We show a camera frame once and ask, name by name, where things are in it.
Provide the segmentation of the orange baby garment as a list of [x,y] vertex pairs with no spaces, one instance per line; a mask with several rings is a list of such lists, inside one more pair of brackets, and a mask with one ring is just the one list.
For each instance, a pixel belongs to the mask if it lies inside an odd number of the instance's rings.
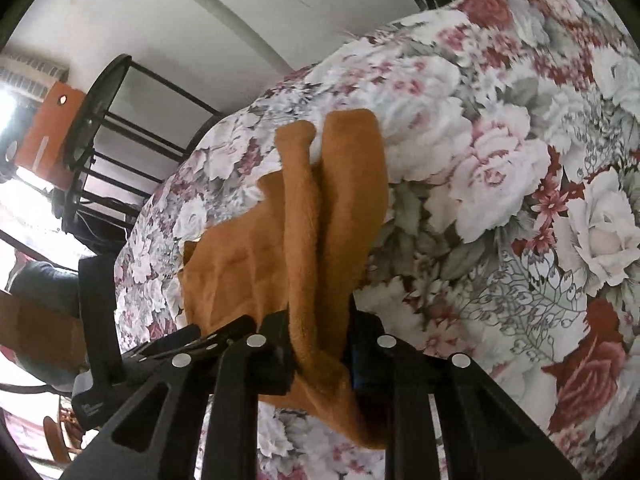
[[184,246],[186,319],[212,332],[243,314],[261,321],[288,310],[297,372],[281,405],[382,448],[384,432],[364,419],[342,363],[349,298],[387,211],[378,120],[370,110],[339,110],[321,128],[281,127],[274,144],[281,169],[260,178],[262,201]]

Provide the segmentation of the wooden chair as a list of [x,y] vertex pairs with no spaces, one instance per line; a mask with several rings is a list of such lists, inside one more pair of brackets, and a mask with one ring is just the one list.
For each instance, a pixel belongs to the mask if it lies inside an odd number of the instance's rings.
[[46,416],[42,428],[55,463],[66,466],[81,452],[86,430],[80,426],[67,396],[58,396],[56,416]]

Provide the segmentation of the floral bed sheet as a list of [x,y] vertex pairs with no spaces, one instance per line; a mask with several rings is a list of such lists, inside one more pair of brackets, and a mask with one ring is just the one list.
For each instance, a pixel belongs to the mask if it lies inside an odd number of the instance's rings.
[[183,247],[258,203],[277,128],[359,107],[390,206],[357,307],[429,356],[469,353],[602,478],[639,425],[639,50],[608,0],[458,0],[224,118],[116,260],[119,344],[186,325]]

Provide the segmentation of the orange box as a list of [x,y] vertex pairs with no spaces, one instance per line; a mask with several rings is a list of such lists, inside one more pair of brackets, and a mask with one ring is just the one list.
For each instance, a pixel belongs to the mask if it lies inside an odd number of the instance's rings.
[[65,141],[85,92],[57,81],[36,111],[14,162],[17,167],[67,191],[73,180],[72,172],[63,162]]

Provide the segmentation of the black round metal rack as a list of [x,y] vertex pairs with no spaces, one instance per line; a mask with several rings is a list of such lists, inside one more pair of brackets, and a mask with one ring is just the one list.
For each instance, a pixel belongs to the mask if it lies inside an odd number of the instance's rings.
[[118,254],[142,206],[222,118],[131,55],[113,58],[68,128],[72,183],[53,206],[63,231],[96,254]]

